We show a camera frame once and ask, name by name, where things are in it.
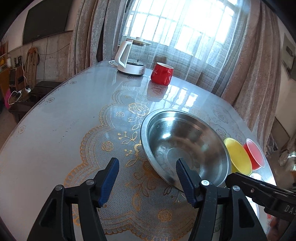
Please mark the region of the red plastic bowl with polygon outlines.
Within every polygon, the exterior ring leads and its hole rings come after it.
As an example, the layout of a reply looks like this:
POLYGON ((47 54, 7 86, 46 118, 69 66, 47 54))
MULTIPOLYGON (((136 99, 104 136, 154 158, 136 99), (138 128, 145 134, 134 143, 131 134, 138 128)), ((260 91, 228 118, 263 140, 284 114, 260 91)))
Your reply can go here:
POLYGON ((265 167, 264 155, 253 140, 247 138, 243 147, 250 158, 253 171, 265 167))

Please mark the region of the stainless steel basin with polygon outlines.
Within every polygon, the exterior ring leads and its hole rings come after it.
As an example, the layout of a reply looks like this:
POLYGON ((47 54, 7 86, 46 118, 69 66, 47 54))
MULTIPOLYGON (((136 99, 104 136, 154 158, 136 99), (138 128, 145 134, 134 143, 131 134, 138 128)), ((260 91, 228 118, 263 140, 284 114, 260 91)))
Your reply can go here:
POLYGON ((140 140, 152 168, 178 190, 182 190, 176 172, 179 158, 202 179, 225 186, 231 172, 229 153, 215 130, 196 116, 173 109, 155 110, 144 118, 140 140))

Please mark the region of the yellow plastic bowl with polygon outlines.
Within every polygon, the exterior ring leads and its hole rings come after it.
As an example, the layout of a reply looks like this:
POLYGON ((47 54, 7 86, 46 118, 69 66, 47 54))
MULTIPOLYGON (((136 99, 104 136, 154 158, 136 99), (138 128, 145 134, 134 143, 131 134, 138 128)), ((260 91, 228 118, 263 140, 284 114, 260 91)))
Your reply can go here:
POLYGON ((226 138, 224 144, 230 155, 231 172, 249 176, 252 173, 252 164, 244 147, 233 138, 226 138))

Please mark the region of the red ceramic mug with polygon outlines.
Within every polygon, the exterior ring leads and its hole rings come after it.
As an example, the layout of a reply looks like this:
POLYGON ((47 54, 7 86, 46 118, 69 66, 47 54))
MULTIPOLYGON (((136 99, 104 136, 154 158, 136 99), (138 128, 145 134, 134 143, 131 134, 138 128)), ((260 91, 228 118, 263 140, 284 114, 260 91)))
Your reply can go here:
POLYGON ((173 76, 174 68, 168 64, 157 62, 152 74, 151 80, 158 85, 168 86, 173 76))

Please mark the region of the dark wooden side cabinet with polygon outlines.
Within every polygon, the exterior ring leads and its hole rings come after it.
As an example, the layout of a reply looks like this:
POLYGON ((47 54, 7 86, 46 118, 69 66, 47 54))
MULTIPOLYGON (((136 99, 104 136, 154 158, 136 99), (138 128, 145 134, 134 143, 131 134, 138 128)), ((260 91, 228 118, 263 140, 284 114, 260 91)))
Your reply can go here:
POLYGON ((15 122, 19 123, 37 102, 60 84, 61 82, 41 81, 36 84, 35 88, 30 93, 26 93, 19 101, 12 104, 9 108, 9 112, 13 115, 15 122))

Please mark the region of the beige curtain right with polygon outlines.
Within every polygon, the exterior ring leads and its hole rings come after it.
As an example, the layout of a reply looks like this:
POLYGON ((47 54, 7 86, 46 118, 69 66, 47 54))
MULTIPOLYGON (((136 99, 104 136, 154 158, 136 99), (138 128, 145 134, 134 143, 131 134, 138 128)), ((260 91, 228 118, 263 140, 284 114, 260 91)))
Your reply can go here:
POLYGON ((281 78, 280 30, 263 1, 247 1, 247 24, 222 99, 244 120, 262 149, 273 126, 281 78))

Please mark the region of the beige curtain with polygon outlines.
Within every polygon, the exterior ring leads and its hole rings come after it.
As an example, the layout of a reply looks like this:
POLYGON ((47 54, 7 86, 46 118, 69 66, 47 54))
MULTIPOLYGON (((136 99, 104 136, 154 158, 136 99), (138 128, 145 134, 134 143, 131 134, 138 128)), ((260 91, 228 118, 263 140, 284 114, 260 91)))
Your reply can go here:
POLYGON ((222 99, 244 120, 262 149, 273 126, 281 78, 280 30, 263 1, 247 1, 247 24, 222 99))
POLYGON ((68 76, 115 57, 127 1, 82 1, 68 54, 68 76))

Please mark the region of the white electric kettle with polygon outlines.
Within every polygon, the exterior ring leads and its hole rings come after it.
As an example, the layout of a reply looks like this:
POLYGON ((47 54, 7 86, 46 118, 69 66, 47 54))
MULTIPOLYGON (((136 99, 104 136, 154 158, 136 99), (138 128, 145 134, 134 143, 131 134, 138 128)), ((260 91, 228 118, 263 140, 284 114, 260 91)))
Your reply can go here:
POLYGON ((143 38, 126 38, 109 64, 126 75, 142 76, 147 66, 151 43, 143 38))

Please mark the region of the wooden chair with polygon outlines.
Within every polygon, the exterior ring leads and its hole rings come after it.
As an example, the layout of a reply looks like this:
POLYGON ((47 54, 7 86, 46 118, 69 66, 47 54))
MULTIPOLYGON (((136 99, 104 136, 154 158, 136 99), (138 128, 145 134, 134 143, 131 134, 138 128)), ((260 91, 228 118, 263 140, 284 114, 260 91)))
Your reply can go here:
POLYGON ((39 64, 39 54, 37 47, 32 47, 27 52, 26 60, 25 60, 25 68, 24 68, 24 78, 25 78, 25 87, 34 89, 37 81, 37 65, 39 64))

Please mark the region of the white sheer window curtain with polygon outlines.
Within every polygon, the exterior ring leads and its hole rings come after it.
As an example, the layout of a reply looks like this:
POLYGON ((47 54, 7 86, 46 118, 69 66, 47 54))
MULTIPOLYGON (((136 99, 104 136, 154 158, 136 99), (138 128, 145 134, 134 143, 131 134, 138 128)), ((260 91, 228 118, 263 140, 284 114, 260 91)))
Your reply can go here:
POLYGON ((121 37, 151 44, 147 66, 161 62, 174 76, 221 96, 246 28, 249 1, 128 1, 121 37))

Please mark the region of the beige curtain left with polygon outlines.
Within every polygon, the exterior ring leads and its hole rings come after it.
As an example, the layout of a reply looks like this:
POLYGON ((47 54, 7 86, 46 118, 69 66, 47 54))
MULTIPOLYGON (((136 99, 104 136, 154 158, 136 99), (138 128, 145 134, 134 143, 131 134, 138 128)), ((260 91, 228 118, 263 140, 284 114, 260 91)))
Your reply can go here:
POLYGON ((115 57, 127 1, 82 1, 68 54, 68 76, 115 57))

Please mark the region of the black wall television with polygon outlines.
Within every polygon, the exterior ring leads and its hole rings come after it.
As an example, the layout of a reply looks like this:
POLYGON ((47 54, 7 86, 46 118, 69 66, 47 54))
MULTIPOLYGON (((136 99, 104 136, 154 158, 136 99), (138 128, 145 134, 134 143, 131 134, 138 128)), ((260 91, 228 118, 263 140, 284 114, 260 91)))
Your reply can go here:
POLYGON ((64 32, 71 6, 72 0, 45 0, 29 9, 23 44, 64 32))

